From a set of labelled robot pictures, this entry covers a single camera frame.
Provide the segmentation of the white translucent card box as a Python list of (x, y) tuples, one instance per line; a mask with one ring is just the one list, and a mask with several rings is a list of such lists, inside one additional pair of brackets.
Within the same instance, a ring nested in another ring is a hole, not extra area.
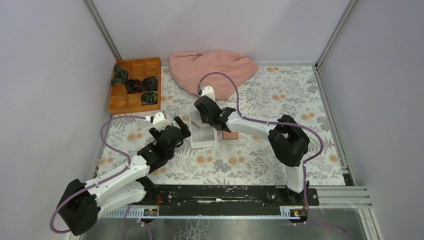
[(204, 123), (203, 128), (199, 128), (191, 122), (190, 114), (188, 116), (188, 128), (191, 132), (190, 146), (196, 148), (215, 147), (218, 144), (218, 132), (208, 124)]

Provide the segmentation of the brown leather card holder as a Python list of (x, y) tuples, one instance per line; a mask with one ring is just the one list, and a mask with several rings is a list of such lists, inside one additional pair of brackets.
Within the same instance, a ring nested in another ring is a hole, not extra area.
[(238, 140), (239, 134), (237, 132), (222, 131), (222, 139), (223, 140)]

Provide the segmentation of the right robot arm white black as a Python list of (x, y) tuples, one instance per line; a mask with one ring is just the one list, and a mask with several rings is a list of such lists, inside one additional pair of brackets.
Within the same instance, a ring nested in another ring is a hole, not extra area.
[(202, 121), (217, 131), (227, 133), (242, 133), (267, 140), (275, 157), (285, 165), (287, 184), (287, 201), (293, 206), (301, 205), (307, 194), (304, 190), (304, 170), (302, 159), (308, 152), (310, 143), (306, 133), (297, 126), (296, 121), (283, 115), (277, 119), (277, 125), (267, 122), (264, 118), (253, 120), (252, 117), (241, 117), (236, 109), (220, 108), (208, 96), (202, 96), (194, 102)]

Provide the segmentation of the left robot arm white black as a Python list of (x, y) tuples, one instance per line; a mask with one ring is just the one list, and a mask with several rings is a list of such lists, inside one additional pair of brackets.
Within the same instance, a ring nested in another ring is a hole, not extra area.
[(176, 122), (173, 125), (162, 112), (142, 116), (141, 120), (153, 125), (149, 133), (154, 141), (134, 156), (110, 146), (100, 133), (103, 144), (124, 155), (127, 162), (88, 181), (71, 181), (50, 218), (49, 227), (54, 233), (71, 232), (79, 236), (92, 228), (99, 218), (122, 206), (137, 202), (148, 206), (154, 202), (155, 185), (148, 175), (171, 160), (175, 149), (191, 136), (191, 132), (180, 117), (173, 119)]

